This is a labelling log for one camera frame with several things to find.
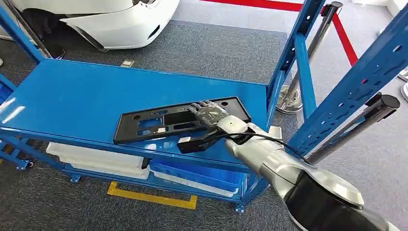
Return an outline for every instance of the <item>yellow floor tape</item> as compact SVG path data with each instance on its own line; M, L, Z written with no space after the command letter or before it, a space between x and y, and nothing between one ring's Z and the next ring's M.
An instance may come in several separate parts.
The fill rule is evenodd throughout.
M162 196L154 196L154 195L148 195L148 194L143 194L139 192L131 192L131 191L126 191L122 189L117 189L116 186L117 186L117 182L112 181L108 189L108 195L121 196L121 197L129 198L129 199L148 201L148 202L158 203L162 205L171 205L175 207L188 208L188 209L195 209L195 206L197 204L197 196L193 196L193 195L190 197L190 201L183 201L183 200L177 200L177 199L172 199L172 198L167 198L167 197L162 197Z

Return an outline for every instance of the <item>car bumper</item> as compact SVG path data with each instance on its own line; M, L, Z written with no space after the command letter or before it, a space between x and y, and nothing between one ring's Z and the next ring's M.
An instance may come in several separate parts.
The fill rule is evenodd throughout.
M173 16L180 0L139 2L124 11L61 19L94 38L105 49L131 49L150 44Z

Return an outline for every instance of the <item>black cable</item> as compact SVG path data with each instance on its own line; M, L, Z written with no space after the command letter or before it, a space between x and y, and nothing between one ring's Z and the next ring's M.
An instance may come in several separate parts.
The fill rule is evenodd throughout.
M299 154L299 152L298 152L295 148L289 146L288 144L286 144L285 142L283 142L283 141L281 141L281 140L272 138L272 137L267 136L267 135L262 135L262 134L258 134L258 133L251 133L251 132L229 133L229 134L222 134L222 135L210 137L208 141L212 141L212 140L216 140L216 139L220 139L220 138L234 138L234 137L232 137L232 136L259 136L259 137L265 138L265 139L267 139L267 140L270 140L270 141L273 141L273 142L276 142L276 143L280 143L280 144L282 144L283 146L287 147L289 150L291 150L293 153L295 153L295 154L296 154L299 158L301 158L305 163L311 165L311 163L308 162L303 156L301 156L301 155Z

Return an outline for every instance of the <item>blue plastic bin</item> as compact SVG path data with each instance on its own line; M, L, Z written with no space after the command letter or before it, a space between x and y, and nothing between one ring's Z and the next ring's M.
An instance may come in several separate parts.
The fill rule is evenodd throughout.
M160 160L152 160L150 162L150 169L153 172L160 172L185 180L194 181L230 193L236 193L238 189L241 188L242 182L246 177L246 174L241 172Z

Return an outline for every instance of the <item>robotic arm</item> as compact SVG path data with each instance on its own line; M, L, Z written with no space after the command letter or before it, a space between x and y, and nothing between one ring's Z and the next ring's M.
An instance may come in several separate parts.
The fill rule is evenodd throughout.
M253 123L228 115L216 103L193 103L189 109L208 127L228 137L228 151L265 178L303 231L398 231L363 207L361 193L337 175L285 152Z

